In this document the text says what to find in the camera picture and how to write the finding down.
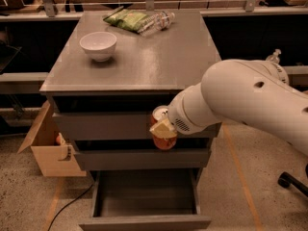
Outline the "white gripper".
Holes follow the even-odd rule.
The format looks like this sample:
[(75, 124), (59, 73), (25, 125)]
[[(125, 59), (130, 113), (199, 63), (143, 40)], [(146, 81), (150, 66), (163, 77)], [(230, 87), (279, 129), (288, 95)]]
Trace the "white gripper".
[(186, 93), (179, 93), (168, 105), (168, 118), (152, 119), (149, 131), (159, 139), (175, 138), (176, 130), (184, 135), (201, 132), (206, 128), (203, 112), (200, 101), (195, 101)]

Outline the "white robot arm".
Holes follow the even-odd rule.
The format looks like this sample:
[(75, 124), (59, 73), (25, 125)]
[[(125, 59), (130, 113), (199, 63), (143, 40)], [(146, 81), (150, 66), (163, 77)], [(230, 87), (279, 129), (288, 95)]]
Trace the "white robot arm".
[(179, 92), (151, 126), (170, 139), (219, 123), (222, 117), (270, 133), (308, 155), (308, 95), (289, 86), (286, 70), (270, 61), (225, 60), (201, 82)]

